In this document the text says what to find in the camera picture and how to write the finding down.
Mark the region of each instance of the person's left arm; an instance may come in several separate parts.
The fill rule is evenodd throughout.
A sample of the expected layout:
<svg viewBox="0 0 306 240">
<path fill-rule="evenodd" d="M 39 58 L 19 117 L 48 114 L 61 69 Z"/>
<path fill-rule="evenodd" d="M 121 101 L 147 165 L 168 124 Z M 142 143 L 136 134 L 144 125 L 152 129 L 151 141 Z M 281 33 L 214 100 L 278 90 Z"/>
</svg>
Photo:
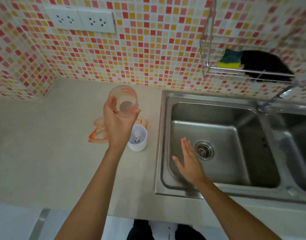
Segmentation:
<svg viewBox="0 0 306 240">
<path fill-rule="evenodd" d="M 103 112 L 108 149 L 55 240 L 99 240 L 102 237 L 117 166 L 140 110 L 137 110 L 131 118 L 121 119 L 114 114 L 106 102 Z"/>
</svg>

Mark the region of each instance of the cup with red sauce residue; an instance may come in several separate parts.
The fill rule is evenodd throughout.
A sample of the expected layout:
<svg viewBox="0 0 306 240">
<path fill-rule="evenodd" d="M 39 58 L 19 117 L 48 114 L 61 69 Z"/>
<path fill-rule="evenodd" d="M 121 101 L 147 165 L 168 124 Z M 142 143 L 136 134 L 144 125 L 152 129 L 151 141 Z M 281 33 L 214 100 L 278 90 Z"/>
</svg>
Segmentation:
<svg viewBox="0 0 306 240">
<path fill-rule="evenodd" d="M 111 90 L 108 95 L 108 104 L 121 118 L 131 117 L 139 108 L 136 92 L 126 85 L 120 85 Z"/>
</svg>

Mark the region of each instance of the sink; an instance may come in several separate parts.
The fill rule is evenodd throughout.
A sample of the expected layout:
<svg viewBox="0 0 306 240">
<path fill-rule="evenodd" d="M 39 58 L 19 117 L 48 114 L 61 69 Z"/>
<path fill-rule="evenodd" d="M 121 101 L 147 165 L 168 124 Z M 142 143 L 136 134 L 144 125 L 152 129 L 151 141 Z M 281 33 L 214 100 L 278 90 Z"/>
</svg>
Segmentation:
<svg viewBox="0 0 306 240">
<path fill-rule="evenodd" d="M 306 115 L 275 113 L 268 117 L 295 182 L 306 191 Z"/>
<path fill-rule="evenodd" d="M 176 103 L 171 112 L 170 154 L 183 162 L 181 138 L 195 148 L 215 183 L 277 187 L 280 177 L 256 114 L 248 109 Z M 175 163 L 170 169 L 180 180 Z"/>
<path fill-rule="evenodd" d="M 223 192 L 261 200 L 306 203 L 306 106 L 163 91 L 155 193 L 201 199 L 171 159 L 183 163 L 190 140 L 207 177 Z"/>
</svg>

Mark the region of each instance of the power socket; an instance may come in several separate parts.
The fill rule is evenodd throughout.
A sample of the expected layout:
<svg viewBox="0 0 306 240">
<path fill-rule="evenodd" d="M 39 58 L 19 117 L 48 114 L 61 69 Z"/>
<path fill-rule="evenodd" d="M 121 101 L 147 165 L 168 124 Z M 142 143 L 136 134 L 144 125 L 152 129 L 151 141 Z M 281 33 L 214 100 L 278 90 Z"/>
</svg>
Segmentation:
<svg viewBox="0 0 306 240">
<path fill-rule="evenodd" d="M 78 8 L 84 30 L 93 32 L 115 33 L 112 12 L 98 8 Z"/>
<path fill-rule="evenodd" d="M 56 5 L 44 8 L 56 28 L 84 30 L 77 8 Z"/>
</svg>

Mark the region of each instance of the mosaic tile backsplash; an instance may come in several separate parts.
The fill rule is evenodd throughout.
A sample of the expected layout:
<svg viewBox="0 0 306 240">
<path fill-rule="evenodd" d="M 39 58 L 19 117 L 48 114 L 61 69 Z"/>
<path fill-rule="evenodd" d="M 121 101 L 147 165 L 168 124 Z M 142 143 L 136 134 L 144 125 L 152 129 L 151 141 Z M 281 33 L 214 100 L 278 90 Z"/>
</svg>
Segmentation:
<svg viewBox="0 0 306 240">
<path fill-rule="evenodd" d="M 199 39 L 212 2 L 0 0 L 0 94 L 40 100 L 57 77 L 66 77 L 272 97 L 283 86 L 203 78 Z M 112 10 L 116 33 L 57 29 L 44 5 Z M 296 52 L 282 47 L 306 38 L 306 0 L 218 0 L 214 26 L 231 42 L 239 37 L 259 47 L 279 45 L 293 71 L 306 73 L 306 42 Z M 306 88 L 288 98 L 306 101 Z"/>
</svg>

